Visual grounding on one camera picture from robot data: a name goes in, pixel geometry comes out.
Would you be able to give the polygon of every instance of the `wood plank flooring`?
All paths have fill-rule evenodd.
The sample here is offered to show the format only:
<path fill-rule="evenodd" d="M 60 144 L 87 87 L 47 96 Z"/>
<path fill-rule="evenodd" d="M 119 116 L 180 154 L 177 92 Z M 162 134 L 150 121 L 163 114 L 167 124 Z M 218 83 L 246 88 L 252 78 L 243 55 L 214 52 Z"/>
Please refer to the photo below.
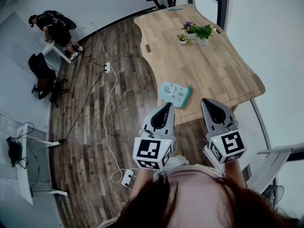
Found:
<path fill-rule="evenodd" d="M 99 33 L 109 61 L 117 74 L 117 85 L 108 103 L 105 122 L 108 143 L 121 168 L 136 167 L 132 161 L 133 142 L 143 119 L 157 105 L 154 75 L 140 51 L 141 32 L 133 18 Z M 103 71 L 106 57 L 97 35 L 81 43 L 85 48 L 72 64 L 63 62 L 58 79 L 67 78 L 58 98 L 59 108 L 52 107 L 50 139 L 66 138 L 85 98 Z M 60 216 L 66 228 L 96 228 L 117 216 L 128 201 L 130 190 L 111 182 L 118 170 L 106 145 L 103 112 L 114 86 L 113 72 L 101 76 L 85 108 L 63 146 L 49 151 L 53 187 L 68 192 L 56 196 Z M 175 127 L 177 146 L 192 163 L 209 165 L 201 150 L 205 146 L 204 126 L 198 119 Z M 114 175 L 119 180 L 120 174 Z"/>

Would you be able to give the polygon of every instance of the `wooden desk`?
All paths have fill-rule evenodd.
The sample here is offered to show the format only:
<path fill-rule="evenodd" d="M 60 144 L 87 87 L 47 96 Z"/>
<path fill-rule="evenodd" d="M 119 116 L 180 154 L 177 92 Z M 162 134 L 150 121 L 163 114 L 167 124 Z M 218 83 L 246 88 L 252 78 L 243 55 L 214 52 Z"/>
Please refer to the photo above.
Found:
<path fill-rule="evenodd" d="M 163 9 L 134 19 L 142 32 L 141 50 L 155 75 L 157 88 L 163 81 L 194 90 L 184 109 L 175 108 L 175 125 L 202 117 L 202 98 L 218 100 L 231 108 L 262 95 L 265 87 L 260 78 L 239 56 L 226 33 L 203 17 L 192 4 L 176 6 L 183 10 Z M 187 21 L 204 26 L 211 24 L 209 43 L 200 46 L 195 40 L 181 45 L 176 35 Z"/>

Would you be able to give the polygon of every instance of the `teal bag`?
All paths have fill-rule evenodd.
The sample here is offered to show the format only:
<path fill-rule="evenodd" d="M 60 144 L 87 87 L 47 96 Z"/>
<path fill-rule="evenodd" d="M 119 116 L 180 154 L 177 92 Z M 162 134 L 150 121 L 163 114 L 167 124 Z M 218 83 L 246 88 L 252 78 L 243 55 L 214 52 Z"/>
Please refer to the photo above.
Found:
<path fill-rule="evenodd" d="M 184 108 L 192 92 L 192 85 L 189 88 L 182 87 L 178 84 L 164 81 L 158 91 L 158 98 L 171 102 L 177 108 Z"/>

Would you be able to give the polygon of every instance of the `black chair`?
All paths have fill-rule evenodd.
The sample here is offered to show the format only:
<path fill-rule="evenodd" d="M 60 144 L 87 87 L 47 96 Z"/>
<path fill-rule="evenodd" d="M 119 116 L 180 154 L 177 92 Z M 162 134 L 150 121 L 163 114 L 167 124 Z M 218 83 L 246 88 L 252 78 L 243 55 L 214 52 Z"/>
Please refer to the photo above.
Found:
<path fill-rule="evenodd" d="M 38 91 L 38 99 L 40 100 L 51 92 L 50 102 L 55 103 L 56 107 L 59 107 L 57 104 L 57 96 L 61 92 L 68 92 L 68 89 L 62 89 L 62 85 L 67 82 L 67 79 L 65 78 L 62 81 L 54 83 L 56 80 L 56 73 L 48 67 L 42 53 L 39 53 L 38 56 L 33 54 L 30 57 L 28 64 L 29 68 L 38 78 L 38 86 L 36 87 L 36 85 L 34 85 L 32 93 Z"/>
<path fill-rule="evenodd" d="M 163 4 L 160 5 L 159 2 L 158 2 L 158 0 L 147 0 L 147 2 L 150 2 L 150 1 L 155 2 L 156 7 L 157 7 L 158 9 L 160 9 L 160 10 L 166 8 Z M 176 6 L 176 0 L 167 0 L 167 3 L 168 3 L 168 6 L 169 6 L 169 7 L 174 7 L 174 6 Z"/>

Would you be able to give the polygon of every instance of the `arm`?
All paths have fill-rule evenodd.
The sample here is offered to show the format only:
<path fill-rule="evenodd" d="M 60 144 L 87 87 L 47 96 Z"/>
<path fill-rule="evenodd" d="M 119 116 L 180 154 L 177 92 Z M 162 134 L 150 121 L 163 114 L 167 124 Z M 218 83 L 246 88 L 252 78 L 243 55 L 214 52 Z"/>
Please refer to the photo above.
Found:
<path fill-rule="evenodd" d="M 246 187 L 244 176 L 238 160 L 232 162 L 230 161 L 225 164 L 225 177 L 231 178 L 242 188 Z"/>
<path fill-rule="evenodd" d="M 144 184 L 153 178 L 154 171 L 140 168 L 131 191 L 131 199 L 135 198 Z"/>
<path fill-rule="evenodd" d="M 49 31 L 48 31 L 48 27 L 47 26 L 43 27 L 43 32 L 46 35 L 47 40 L 49 40 Z"/>

